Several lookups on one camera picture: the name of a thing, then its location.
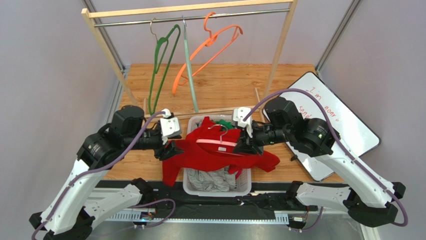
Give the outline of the pink hanger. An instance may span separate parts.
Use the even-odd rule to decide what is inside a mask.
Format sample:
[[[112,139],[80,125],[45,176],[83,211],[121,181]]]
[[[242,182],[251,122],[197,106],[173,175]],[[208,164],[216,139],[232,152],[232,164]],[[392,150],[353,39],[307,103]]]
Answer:
[[[223,141],[223,136],[226,135],[229,132],[229,129],[223,125],[223,124],[214,124],[210,127],[208,127],[208,129],[212,129],[214,127],[223,127],[225,128],[225,133],[223,133],[222,135],[220,135],[219,140],[214,140],[214,139],[197,139],[196,143],[198,144],[215,144],[215,145],[220,145],[220,146],[228,146],[228,147],[236,147],[237,144],[235,142],[229,142],[229,141]]]

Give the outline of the red t shirt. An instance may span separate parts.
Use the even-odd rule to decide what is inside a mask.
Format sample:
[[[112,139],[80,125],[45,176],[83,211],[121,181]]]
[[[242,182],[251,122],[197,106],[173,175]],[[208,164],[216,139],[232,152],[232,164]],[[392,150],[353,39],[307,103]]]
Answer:
[[[165,185],[172,187],[182,168],[210,172],[229,167],[230,174],[253,167],[267,173],[276,169],[280,159],[268,151],[263,154],[236,154],[233,153],[233,146],[225,146],[225,150],[220,151],[218,144],[197,143],[199,139],[218,141],[222,138],[223,142],[234,143],[238,141],[240,129],[221,130],[215,124],[206,116],[201,125],[187,134],[185,139],[169,142],[177,148],[178,154],[162,161],[162,181]]]

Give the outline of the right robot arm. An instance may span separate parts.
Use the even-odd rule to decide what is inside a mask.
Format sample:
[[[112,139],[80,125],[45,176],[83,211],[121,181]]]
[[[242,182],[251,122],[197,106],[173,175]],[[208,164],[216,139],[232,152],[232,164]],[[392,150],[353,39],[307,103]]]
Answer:
[[[264,146],[288,143],[346,182],[345,187],[327,187],[293,181],[285,194],[287,204],[339,210],[371,228],[396,223],[406,190],[401,182],[390,182],[373,172],[350,153],[325,120],[303,117],[292,101],[273,98],[265,104],[264,111],[268,123],[254,121],[248,107],[233,110],[231,122],[241,131],[235,153],[262,155]]]

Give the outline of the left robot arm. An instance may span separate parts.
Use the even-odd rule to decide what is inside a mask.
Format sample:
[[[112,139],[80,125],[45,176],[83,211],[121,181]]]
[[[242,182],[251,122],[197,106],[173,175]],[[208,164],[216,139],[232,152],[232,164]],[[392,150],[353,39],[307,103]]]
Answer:
[[[180,139],[182,127],[169,109],[145,117],[142,108],[126,105],[110,123],[89,135],[77,152],[73,168],[49,207],[31,215],[36,233],[46,240],[85,240],[109,217],[127,208],[145,208],[153,203],[153,188],[142,178],[132,180],[118,192],[87,203],[102,178],[131,150],[152,150],[164,161],[181,153],[172,142]]]

